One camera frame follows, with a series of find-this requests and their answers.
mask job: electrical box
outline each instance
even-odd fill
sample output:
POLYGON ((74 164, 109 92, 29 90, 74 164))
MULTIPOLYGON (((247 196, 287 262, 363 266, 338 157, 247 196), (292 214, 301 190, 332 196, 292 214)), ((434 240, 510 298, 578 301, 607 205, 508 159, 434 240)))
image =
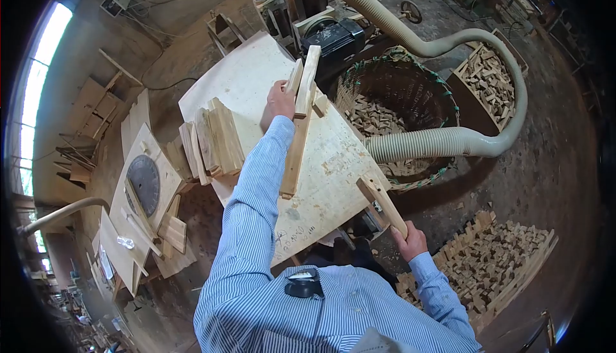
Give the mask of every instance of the electrical box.
POLYGON ((120 11, 128 8, 128 3, 131 0, 103 0, 103 3, 100 4, 100 7, 112 17, 118 16, 120 11))

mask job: workbench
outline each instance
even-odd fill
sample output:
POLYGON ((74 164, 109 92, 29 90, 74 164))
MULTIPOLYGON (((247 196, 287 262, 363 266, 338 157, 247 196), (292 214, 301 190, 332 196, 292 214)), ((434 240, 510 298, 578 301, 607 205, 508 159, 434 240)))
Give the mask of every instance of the workbench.
MULTIPOLYGON (((287 79, 295 60, 267 33, 258 32, 206 72, 180 99, 185 122, 218 97, 231 111, 244 155, 263 137, 259 121, 274 81, 287 79)), ((317 88, 318 98, 322 92, 317 88)), ((305 249, 371 203, 357 186, 362 174, 390 184, 349 124, 328 101, 326 114, 311 115, 297 193, 278 198, 272 266, 305 249)), ((227 205, 239 175, 212 180, 227 205)))

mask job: hand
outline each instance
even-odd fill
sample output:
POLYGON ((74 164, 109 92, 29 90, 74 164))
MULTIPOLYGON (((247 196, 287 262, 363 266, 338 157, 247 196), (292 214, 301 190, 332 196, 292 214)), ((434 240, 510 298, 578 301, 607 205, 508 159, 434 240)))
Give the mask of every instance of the hand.
POLYGON ((270 92, 267 95, 266 108, 263 111, 263 116, 259 124, 263 133, 265 133, 272 124, 274 117, 278 115, 283 115, 293 120, 293 116, 295 115, 295 95, 293 93, 289 95, 285 94, 284 84, 286 82, 286 80, 277 80, 274 82, 272 88, 270 88, 270 92))
POLYGON ((391 234, 398 244, 400 254, 406 262, 410 262, 411 259, 427 251, 426 235, 423 234, 423 231, 415 229, 412 221, 404 221, 404 223, 408 229, 406 239, 402 237, 402 233, 397 228, 394 226, 390 226, 390 228, 391 234))

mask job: dust collection hose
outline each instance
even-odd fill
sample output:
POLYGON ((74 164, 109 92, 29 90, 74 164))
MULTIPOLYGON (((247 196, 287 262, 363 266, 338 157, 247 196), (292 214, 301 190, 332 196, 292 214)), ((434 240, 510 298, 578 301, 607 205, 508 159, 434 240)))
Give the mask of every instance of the dust collection hose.
POLYGON ((70 205, 66 205, 63 208, 54 211, 53 213, 47 214, 45 217, 37 219, 29 225, 21 227, 20 233, 24 234, 27 237, 34 234, 37 230, 41 230, 43 227, 73 214, 75 211, 94 205, 103 206, 103 208, 109 213, 109 204, 106 200, 104 200, 103 198, 88 197, 80 199, 77 202, 73 202, 70 205))
POLYGON ((503 58, 515 86, 516 113, 498 136, 485 136, 466 127, 444 127, 366 138, 366 149, 377 163, 454 155, 498 157, 511 147, 524 123, 528 95, 520 67, 503 41, 482 29, 462 30, 445 38, 423 41, 378 0, 344 1, 419 57, 436 57, 467 41, 489 43, 503 58))

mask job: striped shirt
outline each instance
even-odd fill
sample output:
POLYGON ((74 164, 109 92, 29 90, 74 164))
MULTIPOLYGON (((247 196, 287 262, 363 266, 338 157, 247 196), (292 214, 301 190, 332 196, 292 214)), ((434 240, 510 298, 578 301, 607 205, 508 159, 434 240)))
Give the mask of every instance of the striped shirt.
POLYGON ((285 295, 286 277, 305 269, 289 267, 277 278, 270 272, 278 190, 294 132, 291 120, 275 117, 246 157, 195 310, 202 351, 347 352, 370 326, 405 351, 477 351, 465 308, 427 252, 409 263, 425 312, 378 274, 351 265, 318 268, 324 298, 285 295))

